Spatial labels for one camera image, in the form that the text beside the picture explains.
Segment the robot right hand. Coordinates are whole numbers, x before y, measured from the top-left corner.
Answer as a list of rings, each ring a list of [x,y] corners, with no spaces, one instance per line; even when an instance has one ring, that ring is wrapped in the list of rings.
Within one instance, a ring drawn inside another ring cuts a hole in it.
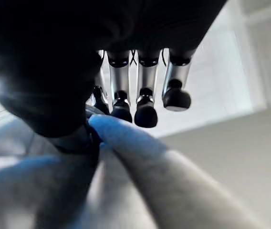
[[[223,0],[0,0],[0,104],[60,151],[93,151],[83,118],[108,54],[193,52]]]

